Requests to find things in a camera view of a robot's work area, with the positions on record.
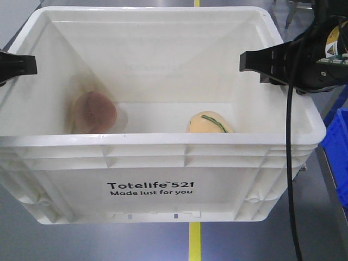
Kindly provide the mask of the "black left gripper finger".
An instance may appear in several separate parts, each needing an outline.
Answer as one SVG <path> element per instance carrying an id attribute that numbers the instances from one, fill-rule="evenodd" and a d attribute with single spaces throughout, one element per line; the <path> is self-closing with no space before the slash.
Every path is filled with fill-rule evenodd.
<path id="1" fill-rule="evenodd" d="M 1 86 L 15 77 L 37 74 L 36 59 L 33 55 L 17 55 L 1 50 L 0 62 Z"/>

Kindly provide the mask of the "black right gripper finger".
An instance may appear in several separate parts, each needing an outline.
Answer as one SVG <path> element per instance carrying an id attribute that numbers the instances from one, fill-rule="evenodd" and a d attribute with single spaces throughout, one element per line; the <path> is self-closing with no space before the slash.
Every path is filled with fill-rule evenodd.
<path id="1" fill-rule="evenodd" d="M 291 70 L 288 69 L 291 58 L 287 57 L 291 42 L 260 49 L 246 51 L 239 57 L 239 71 L 253 71 L 260 74 L 261 83 L 288 85 Z"/>

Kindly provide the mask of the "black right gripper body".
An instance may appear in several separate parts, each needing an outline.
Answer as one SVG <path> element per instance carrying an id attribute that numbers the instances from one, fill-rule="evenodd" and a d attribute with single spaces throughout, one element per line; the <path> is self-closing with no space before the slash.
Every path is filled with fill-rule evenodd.
<path id="1" fill-rule="evenodd" d="M 298 94 L 331 91 L 347 84 L 347 1 L 313 1 L 314 20 L 302 34 L 296 69 Z"/>

